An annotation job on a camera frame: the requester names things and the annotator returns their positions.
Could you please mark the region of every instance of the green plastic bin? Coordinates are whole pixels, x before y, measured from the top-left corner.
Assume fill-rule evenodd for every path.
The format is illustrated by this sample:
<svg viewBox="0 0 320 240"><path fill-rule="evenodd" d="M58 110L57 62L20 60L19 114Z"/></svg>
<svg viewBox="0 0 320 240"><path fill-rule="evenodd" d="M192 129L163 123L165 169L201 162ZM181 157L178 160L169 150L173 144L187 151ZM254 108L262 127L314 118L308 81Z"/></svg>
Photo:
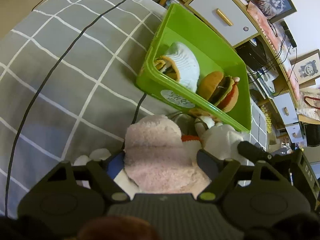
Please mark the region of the green plastic bin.
<svg viewBox="0 0 320 240"><path fill-rule="evenodd" d="M175 41L188 46L196 56L200 66L199 81L216 70L225 75L240 77L239 98L230 112L222 112L154 67L155 58L163 55ZM238 131L251 130L250 95L245 63L212 29L178 4L170 5L151 42L136 84L142 91L184 113L200 108Z"/></svg>

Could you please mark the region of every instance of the plush hamburger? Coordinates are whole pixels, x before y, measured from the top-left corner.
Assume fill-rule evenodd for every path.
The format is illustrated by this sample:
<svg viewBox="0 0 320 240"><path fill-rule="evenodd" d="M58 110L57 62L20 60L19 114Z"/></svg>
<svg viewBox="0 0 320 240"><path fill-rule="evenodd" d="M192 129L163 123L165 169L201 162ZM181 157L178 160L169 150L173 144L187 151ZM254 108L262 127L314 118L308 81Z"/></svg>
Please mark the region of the plush hamburger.
<svg viewBox="0 0 320 240"><path fill-rule="evenodd" d="M238 101L239 81L238 77L224 76L222 72L215 71L202 79L197 94L227 113Z"/></svg>

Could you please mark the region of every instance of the pink fuzzy plush toy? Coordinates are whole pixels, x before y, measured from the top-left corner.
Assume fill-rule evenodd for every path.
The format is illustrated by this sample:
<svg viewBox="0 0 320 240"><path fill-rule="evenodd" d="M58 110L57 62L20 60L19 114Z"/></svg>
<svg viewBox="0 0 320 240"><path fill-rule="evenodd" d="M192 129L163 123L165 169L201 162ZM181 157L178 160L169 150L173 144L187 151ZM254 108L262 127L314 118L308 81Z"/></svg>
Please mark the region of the pink fuzzy plush toy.
<svg viewBox="0 0 320 240"><path fill-rule="evenodd" d="M179 127L166 116L148 116L130 125L124 150L124 169L142 192L191 192L196 197L210 183L185 151Z"/></svg>

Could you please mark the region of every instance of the bed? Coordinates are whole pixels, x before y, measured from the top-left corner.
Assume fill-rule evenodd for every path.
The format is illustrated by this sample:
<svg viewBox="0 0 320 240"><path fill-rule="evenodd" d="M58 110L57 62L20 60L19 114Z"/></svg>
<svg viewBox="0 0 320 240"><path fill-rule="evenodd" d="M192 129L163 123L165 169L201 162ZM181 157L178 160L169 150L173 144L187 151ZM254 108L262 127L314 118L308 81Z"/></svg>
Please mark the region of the bed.
<svg viewBox="0 0 320 240"><path fill-rule="evenodd" d="M81 30L121 1L47 0L1 40L1 214L12 142L28 103ZM17 143L9 216L16 217L21 198L59 161L73 162L99 148L111 153L121 149L143 95L134 82L165 13L165 8L151 0L127 0L89 28L58 65L33 105ZM147 96L138 120L174 112ZM265 149L265 119L258 108L252 110L252 120L256 129L244 136L252 143L259 141Z"/></svg>

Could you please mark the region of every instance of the pink bag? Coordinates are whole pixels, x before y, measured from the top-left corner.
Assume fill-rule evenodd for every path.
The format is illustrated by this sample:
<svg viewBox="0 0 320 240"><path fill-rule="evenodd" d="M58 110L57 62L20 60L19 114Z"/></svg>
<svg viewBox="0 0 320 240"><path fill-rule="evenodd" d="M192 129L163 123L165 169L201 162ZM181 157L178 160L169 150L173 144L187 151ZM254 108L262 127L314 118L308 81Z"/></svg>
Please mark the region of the pink bag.
<svg viewBox="0 0 320 240"><path fill-rule="evenodd" d="M312 102L313 106L307 101L307 98L313 100L313 102ZM320 110L320 107L319 107L320 98L313 98L313 97L305 96L305 97L303 98L303 101L304 101L308 106L310 106L311 108L315 108L315 109Z"/></svg>

